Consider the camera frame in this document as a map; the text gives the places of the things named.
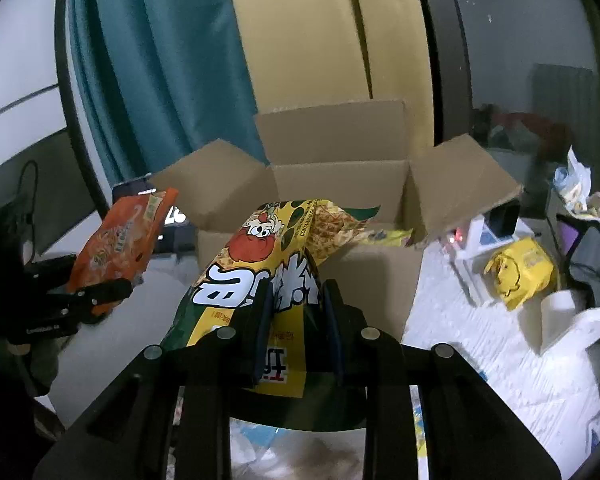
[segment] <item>cartoon character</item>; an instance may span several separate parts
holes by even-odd
[[[242,228],[226,245],[229,256],[236,262],[261,262],[266,260],[276,243],[276,236],[284,224],[275,215],[275,205],[270,205],[261,213],[255,212],[242,224]]]

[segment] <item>silver screw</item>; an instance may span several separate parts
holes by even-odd
[[[373,340],[378,339],[380,337],[380,331],[377,328],[374,328],[372,326],[368,326],[366,328],[363,328],[360,331],[360,334],[362,335],[362,337],[364,339],[368,339],[369,341],[373,341]]]
[[[221,326],[216,330],[218,339],[231,339],[235,335],[235,328],[232,326]]]
[[[142,355],[145,359],[149,359],[149,361],[153,361],[162,355],[162,348],[158,345],[150,345],[144,349]]]
[[[436,355],[443,359],[449,359],[454,354],[454,348],[451,345],[442,343],[436,346]]]

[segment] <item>snack bag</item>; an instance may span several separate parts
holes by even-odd
[[[234,234],[183,298],[163,345],[195,344],[228,325],[236,308],[253,303],[260,280],[271,278],[274,316],[265,373],[255,391],[302,397],[305,333],[321,311],[316,266],[359,235],[378,208],[341,209],[328,200],[265,204]]]
[[[507,310],[515,309],[543,290],[549,284],[553,270],[554,264],[532,238],[523,238],[506,246],[484,267],[484,273],[493,273],[496,290]]]
[[[135,285],[149,264],[158,232],[177,196],[178,191],[169,188],[117,200],[78,254],[68,291],[117,278]],[[118,303],[97,305],[91,313],[100,316]]]

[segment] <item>open cardboard box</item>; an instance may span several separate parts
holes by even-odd
[[[380,206],[374,224],[414,228],[409,248],[348,246],[319,268],[370,326],[400,340],[418,285],[422,248],[522,187],[464,135],[412,157],[404,102],[373,100],[256,116],[270,166],[215,140],[152,177],[180,190],[178,207],[198,226],[201,269],[261,204],[326,198]]]

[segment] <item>curtain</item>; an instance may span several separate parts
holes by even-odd
[[[217,138],[266,162],[232,0],[68,0],[80,96],[110,183]]]

